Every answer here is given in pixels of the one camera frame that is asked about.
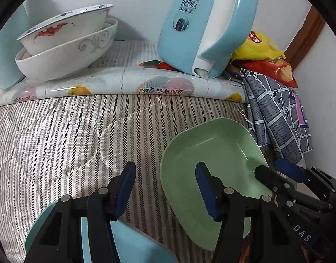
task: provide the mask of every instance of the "bowl with red bat design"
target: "bowl with red bat design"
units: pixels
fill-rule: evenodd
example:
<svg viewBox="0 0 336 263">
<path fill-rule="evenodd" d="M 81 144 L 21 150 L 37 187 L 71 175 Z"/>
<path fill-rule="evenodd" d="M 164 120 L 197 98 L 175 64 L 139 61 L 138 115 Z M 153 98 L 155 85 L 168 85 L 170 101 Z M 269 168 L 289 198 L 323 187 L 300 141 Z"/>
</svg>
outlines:
<svg viewBox="0 0 336 263">
<path fill-rule="evenodd" d="M 48 81 L 74 75 L 99 59 L 113 44 L 118 21 L 107 18 L 103 29 L 32 56 L 22 48 L 15 57 L 29 79 Z"/>
<path fill-rule="evenodd" d="M 97 5 L 65 12 L 20 35 L 20 41 L 31 55 L 37 55 L 63 43 L 101 30 L 113 5 Z"/>
</svg>

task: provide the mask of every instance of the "kettle handle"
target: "kettle handle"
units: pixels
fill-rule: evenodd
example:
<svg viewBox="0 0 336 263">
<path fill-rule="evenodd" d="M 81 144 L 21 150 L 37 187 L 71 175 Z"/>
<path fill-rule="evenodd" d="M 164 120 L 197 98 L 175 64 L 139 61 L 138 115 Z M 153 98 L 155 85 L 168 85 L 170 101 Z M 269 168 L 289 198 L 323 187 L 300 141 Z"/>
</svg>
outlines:
<svg viewBox="0 0 336 263">
<path fill-rule="evenodd" d="M 236 0 L 233 14 L 225 33 L 214 45 L 200 54 L 204 59 L 214 62 L 209 72 L 210 78 L 219 75 L 218 73 L 215 76 L 213 74 L 213 71 L 220 72 L 219 67 L 224 67 L 221 68 L 221 71 L 225 69 L 232 53 L 244 43 L 250 34 L 257 6 L 258 0 Z"/>
</svg>

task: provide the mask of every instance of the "white bowl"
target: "white bowl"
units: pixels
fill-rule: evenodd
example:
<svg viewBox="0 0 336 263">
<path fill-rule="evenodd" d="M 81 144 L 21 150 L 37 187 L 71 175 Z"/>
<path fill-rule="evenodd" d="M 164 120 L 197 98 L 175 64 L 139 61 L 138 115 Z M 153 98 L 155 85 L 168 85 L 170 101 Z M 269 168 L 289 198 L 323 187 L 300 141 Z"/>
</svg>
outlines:
<svg viewBox="0 0 336 263">
<path fill-rule="evenodd" d="M 104 29 L 73 41 L 58 45 L 31 56 L 25 48 L 15 61 L 21 72 L 33 80 L 54 80 L 68 77 L 87 68 L 113 44 L 118 21 L 106 19 Z"/>
<path fill-rule="evenodd" d="M 98 5 L 63 13 L 32 27 L 17 40 L 31 55 L 36 55 L 101 30 L 111 7 L 113 5 Z"/>
</svg>

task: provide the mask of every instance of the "gray patterned fabric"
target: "gray patterned fabric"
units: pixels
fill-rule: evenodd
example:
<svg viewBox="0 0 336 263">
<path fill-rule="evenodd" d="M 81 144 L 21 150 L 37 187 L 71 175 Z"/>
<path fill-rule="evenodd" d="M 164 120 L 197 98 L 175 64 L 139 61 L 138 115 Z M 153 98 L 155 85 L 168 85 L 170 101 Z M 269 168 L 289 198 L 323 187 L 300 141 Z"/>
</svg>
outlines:
<svg viewBox="0 0 336 263">
<path fill-rule="evenodd" d="M 22 263 L 24 241 L 42 210 L 64 194 L 106 186 L 127 161 L 137 165 L 123 221 L 176 254 L 181 263 L 210 262 L 188 238 L 160 184 L 160 159 L 174 136 L 228 117 L 246 126 L 244 104 L 155 95 L 77 96 L 0 107 L 0 239 Z M 271 166 L 273 150 L 262 148 Z"/>
<path fill-rule="evenodd" d="M 241 69 L 248 98 L 248 129 L 260 147 L 273 144 L 278 157 L 297 164 L 312 150 L 311 134 L 296 92 L 263 74 Z"/>
</svg>

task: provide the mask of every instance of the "silver bolt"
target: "silver bolt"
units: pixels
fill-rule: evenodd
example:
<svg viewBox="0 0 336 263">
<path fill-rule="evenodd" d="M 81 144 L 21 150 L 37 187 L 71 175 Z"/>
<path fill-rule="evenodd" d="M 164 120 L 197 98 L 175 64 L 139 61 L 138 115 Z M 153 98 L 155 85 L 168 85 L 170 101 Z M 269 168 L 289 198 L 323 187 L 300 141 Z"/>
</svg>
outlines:
<svg viewBox="0 0 336 263">
<path fill-rule="evenodd" d="M 293 203 L 291 201 L 287 201 L 286 202 L 286 206 L 289 207 L 289 208 L 291 208 L 291 207 L 293 207 Z"/>
<path fill-rule="evenodd" d="M 235 190 L 230 188 L 230 187 L 227 187 L 227 188 L 224 189 L 224 192 L 231 195 L 235 192 Z"/>
<path fill-rule="evenodd" d="M 69 201 L 69 199 L 70 199 L 70 195 L 63 195 L 62 197 L 61 197 L 61 202 L 67 202 L 67 201 Z"/>
<path fill-rule="evenodd" d="M 268 195 L 262 195 L 262 200 L 264 201 L 264 202 L 270 202 L 271 201 L 271 198 L 270 198 L 270 196 L 268 196 Z"/>
<path fill-rule="evenodd" d="M 102 187 L 99 189 L 99 194 L 100 195 L 104 195 L 108 192 L 108 189 L 106 187 Z"/>
</svg>

